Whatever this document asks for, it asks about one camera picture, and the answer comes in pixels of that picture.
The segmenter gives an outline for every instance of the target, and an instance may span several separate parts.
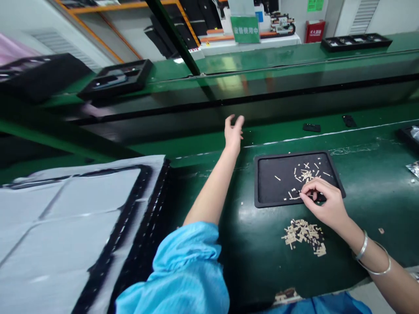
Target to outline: orange shelf frame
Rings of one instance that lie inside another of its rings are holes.
[[[93,36],[107,51],[110,52],[120,63],[123,63],[123,60],[102,40],[100,39],[77,15],[78,14],[85,14],[85,13],[98,13],[103,20],[108,24],[108,26],[118,35],[118,37],[126,44],[126,46],[139,58],[142,57],[136,52],[136,50],[128,43],[128,41],[122,36],[122,34],[101,14],[101,12],[106,11],[117,11],[117,10],[128,10],[128,9],[137,9],[148,7],[146,2],[133,2],[133,3],[124,3],[121,5],[112,5],[106,7],[84,7],[84,8],[76,8],[76,9],[67,9],[65,5],[61,3],[60,0],[55,0],[77,23],[79,23],[90,35]],[[192,26],[189,22],[188,17],[186,16],[185,11],[183,10],[182,5],[180,4],[179,0],[161,0],[163,5],[175,4],[180,13],[182,14],[186,26],[189,28],[189,31],[192,34],[194,41],[196,42],[197,46],[200,46],[200,42],[195,35],[195,32],[192,29]]]

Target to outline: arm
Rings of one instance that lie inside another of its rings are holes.
[[[224,129],[226,147],[193,203],[183,225],[199,221],[212,222],[218,225],[237,156],[240,152],[240,140],[243,139],[241,128],[244,117],[239,116],[236,124],[231,126],[233,118],[234,115],[231,115],[226,119]]]
[[[314,191],[314,200],[316,200],[317,192],[322,192],[327,201],[322,206],[316,205],[307,196],[310,191]],[[349,218],[338,188],[316,177],[304,185],[300,197],[308,209],[320,221],[339,234],[356,255],[361,251],[365,240],[364,232]],[[376,273],[388,269],[387,254],[371,239],[368,239],[365,253],[360,261]],[[392,258],[391,264],[390,271],[384,275],[370,273],[372,280],[394,311],[397,313],[417,313],[419,309],[419,284]]]

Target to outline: blue anti-static smock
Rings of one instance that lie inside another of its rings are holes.
[[[183,226],[160,244],[154,272],[117,299],[118,314],[170,314],[228,312],[230,299],[217,262],[221,252],[218,227],[206,222]],[[282,313],[363,313],[371,310],[348,293],[314,297],[264,311]]]

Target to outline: silver bangle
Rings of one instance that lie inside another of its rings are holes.
[[[362,267],[364,267],[370,274],[373,274],[373,275],[384,275],[384,274],[386,274],[386,273],[388,273],[389,271],[390,271],[390,269],[392,268],[392,260],[391,260],[391,258],[390,258],[390,255],[389,255],[389,253],[387,252],[387,250],[380,244],[380,243],[378,243],[378,242],[376,242],[376,241],[374,241],[379,247],[381,247],[383,250],[384,250],[384,252],[387,254],[387,257],[388,257],[388,268],[387,268],[387,270],[385,270],[385,271],[383,271],[382,273],[376,273],[376,272],[373,272],[371,269],[369,269],[368,267],[366,267],[363,263],[361,263],[361,261],[358,261],[358,263],[362,266]]]
[[[365,235],[365,240],[364,240],[364,245],[362,246],[361,251],[359,252],[359,254],[355,257],[356,261],[359,261],[361,257],[364,256],[365,250],[367,248],[367,244],[368,244],[368,235],[367,232],[364,230],[364,235]]]

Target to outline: red fire extinguisher box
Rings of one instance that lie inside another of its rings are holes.
[[[322,41],[325,25],[323,20],[306,21],[306,44]]]

